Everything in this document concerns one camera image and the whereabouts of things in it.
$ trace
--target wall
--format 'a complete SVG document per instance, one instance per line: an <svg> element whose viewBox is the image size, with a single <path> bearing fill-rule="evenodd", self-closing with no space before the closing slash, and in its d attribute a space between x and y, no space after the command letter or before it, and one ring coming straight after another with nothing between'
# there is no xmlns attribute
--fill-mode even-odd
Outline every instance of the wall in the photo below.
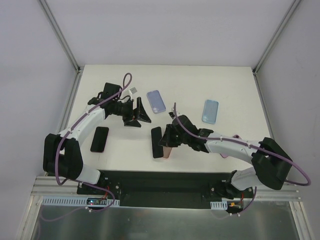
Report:
<svg viewBox="0 0 320 240"><path fill-rule="evenodd" d="M0 239L16 239L75 79L36 0L0 1Z"/></svg>
<svg viewBox="0 0 320 240"><path fill-rule="evenodd" d="M320 238L320 1L305 0L258 73L275 139L309 174L303 202ZM297 172L291 179L301 180Z"/></svg>
<svg viewBox="0 0 320 240"><path fill-rule="evenodd" d="M293 0L47 0L79 64L254 67Z"/></svg>

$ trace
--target metal frame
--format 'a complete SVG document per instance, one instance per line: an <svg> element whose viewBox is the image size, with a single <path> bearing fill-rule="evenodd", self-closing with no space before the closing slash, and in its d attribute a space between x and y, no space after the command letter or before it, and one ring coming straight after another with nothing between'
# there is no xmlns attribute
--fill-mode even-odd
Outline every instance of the metal frame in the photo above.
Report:
<svg viewBox="0 0 320 240"><path fill-rule="evenodd" d="M77 94L77 90L80 84L83 67L80 67L75 59L48 3L46 0L37 0L41 6L45 16L47 17L53 32L55 33L58 41L61 44L64 52L66 53L69 61L76 71L76 77L73 82L72 89L70 91L67 103L64 108L63 117L59 124L59 131L64 129L67 124L71 114L71 110L74 104L74 100ZM273 34L271 40L269 41L267 47L263 51L261 58L259 59L256 67L253 70L254 79L256 82L258 94L261 100L263 112L267 121L267 126L269 129L270 136L273 137L272 128L269 121L269 114L266 108L264 97L257 80L257 72L261 69L271 50L277 43L277 40L281 36L285 27L288 25L292 16L300 6L303 0L294 0L287 10L285 16L283 17L281 23ZM31 196L28 201L27 209L25 211L24 217L22 219L22 224L18 231L18 239L29 240L32 237L34 228L36 226L36 220L39 213L40 205L43 200L43 196L65 196L65 197L75 197L77 195L78 184L73 181L67 181L63 186L58 186L54 177L49 176L38 176L35 180ZM81 195L87 197L95 197L94 195ZM305 213L305 208L302 203L300 192L297 186L285 184L282 191L274 191L267 187L260 186L256 195L257 201L285 201L289 202L293 214L293 218L298 230L300 239L302 240L313 240L315 239L308 218Z"/></svg>

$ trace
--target white table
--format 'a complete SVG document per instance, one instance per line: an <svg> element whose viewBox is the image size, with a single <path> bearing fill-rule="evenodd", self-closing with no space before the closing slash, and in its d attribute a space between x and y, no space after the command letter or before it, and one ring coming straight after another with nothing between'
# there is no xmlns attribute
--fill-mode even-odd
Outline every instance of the white table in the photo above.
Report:
<svg viewBox="0 0 320 240"><path fill-rule="evenodd" d="M250 67L166 66L166 65L86 65L71 111L72 123L85 109L88 100L104 89L106 82L122 85L126 73L141 97L152 123L141 128L124 127L122 117L109 116L101 126L109 127L103 153L90 152L94 131L81 146L85 164L99 170L157 172L231 172L250 165L232 157L192 150L187 145L173 148L169 159L153 159L151 129L161 126L162 134L172 119L168 112L174 102L197 128L207 128L227 136L247 140L269 137L255 80ZM154 114L147 92L159 90L166 112ZM216 124L202 122L205 100L219 102Z"/></svg>

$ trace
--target robotic arm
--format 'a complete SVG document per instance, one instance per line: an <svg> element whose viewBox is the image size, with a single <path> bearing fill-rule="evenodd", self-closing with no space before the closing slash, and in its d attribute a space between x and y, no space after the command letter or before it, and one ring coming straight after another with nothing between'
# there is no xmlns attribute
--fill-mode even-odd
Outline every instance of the robotic arm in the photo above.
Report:
<svg viewBox="0 0 320 240"><path fill-rule="evenodd" d="M166 125L165 133L159 145L176 148L181 144L186 144L198 152L227 154L252 165L252 167L245 170L233 171L226 182L222 182L218 188L215 187L214 192L221 197L233 199L241 191L252 186L265 185L274 190L282 188L292 165L275 156L267 155L250 147L251 145L260 146L261 149L271 151L291 160L273 139L265 137L263 141L247 141L232 138L210 129L198 129L185 115L180 115L177 119L173 112L169 114L173 121L172 124ZM190 133L202 139L190 135L181 125Z"/></svg>
<svg viewBox="0 0 320 240"><path fill-rule="evenodd" d="M151 123L148 117L141 97L136 99L136 108L133 108L134 100L129 99L122 102L121 94L107 101L95 109L89 111L94 106L100 104L102 101L116 95L122 89L121 86L112 83L106 83L102 92L97 97L93 97L87 104L85 111L81 114L74 123L70 126L76 125L75 128L68 127L58 134L49 134L44 141L44 156L43 156L43 170L54 174L55 162L58 145L62 140L62 136L67 134L58 156L58 173L60 177L86 182L89 184L105 187L105 176L102 171L92 168L83 163L80 146L83 144L87 136L109 115L122 116L124 126L131 126L140 128L141 124L138 121Z"/></svg>

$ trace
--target white wall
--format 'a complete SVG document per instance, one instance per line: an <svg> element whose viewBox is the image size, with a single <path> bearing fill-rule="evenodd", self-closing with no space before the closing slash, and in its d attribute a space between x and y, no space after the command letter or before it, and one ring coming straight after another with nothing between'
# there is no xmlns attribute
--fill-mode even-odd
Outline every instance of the white wall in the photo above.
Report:
<svg viewBox="0 0 320 240"><path fill-rule="evenodd" d="M320 1L304 0L258 73L275 139L312 180L301 187L320 239ZM295 172L292 179L302 180Z"/></svg>
<svg viewBox="0 0 320 240"><path fill-rule="evenodd" d="M254 67L293 0L47 0L79 64Z"/></svg>
<svg viewBox="0 0 320 240"><path fill-rule="evenodd" d="M0 239L14 240L75 79L36 0L0 1Z"/></svg>

